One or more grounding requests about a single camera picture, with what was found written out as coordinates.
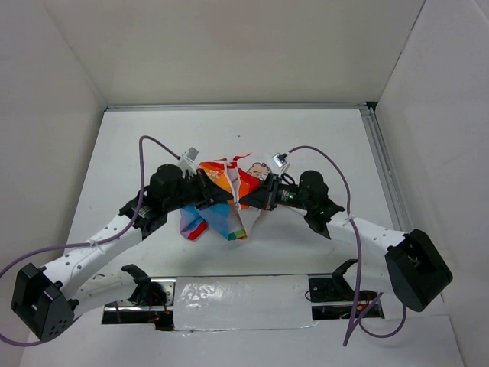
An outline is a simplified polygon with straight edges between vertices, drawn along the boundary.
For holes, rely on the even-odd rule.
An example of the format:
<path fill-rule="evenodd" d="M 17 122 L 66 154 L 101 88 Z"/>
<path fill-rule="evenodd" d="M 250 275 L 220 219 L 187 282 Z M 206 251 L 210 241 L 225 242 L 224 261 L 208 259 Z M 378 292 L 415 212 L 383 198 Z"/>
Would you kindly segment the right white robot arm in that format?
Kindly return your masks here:
<path fill-rule="evenodd" d="M 373 224 L 345 212 L 329 198 L 329 188 L 318 171 L 305 171 L 297 185 L 284 184 L 275 174 L 239 203 L 271 211 L 288 206 L 306 212 L 309 228 L 327 239 L 361 242 L 372 255 L 385 260 L 387 291 L 407 308 L 421 312 L 453 281 L 453 274 L 422 230 L 401 232 Z"/>

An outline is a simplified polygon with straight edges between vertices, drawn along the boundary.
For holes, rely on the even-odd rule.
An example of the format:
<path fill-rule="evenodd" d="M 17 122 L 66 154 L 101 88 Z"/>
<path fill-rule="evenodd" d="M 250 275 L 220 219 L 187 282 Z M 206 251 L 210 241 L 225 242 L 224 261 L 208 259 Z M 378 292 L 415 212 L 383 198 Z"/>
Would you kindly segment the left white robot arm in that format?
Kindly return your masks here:
<path fill-rule="evenodd" d="M 231 188 L 218 185 L 201 168 L 189 173 L 175 164 L 160 166 L 100 232 L 69 245 L 68 254 L 45 265 L 23 266 L 15 279 L 11 309 L 41 344 L 60 336 L 84 313 L 114 300 L 144 304 L 154 288 L 138 266 L 122 266 L 104 276 L 102 285 L 95 283 L 99 270 L 156 232 L 174 210 L 207 209 L 232 198 Z"/>

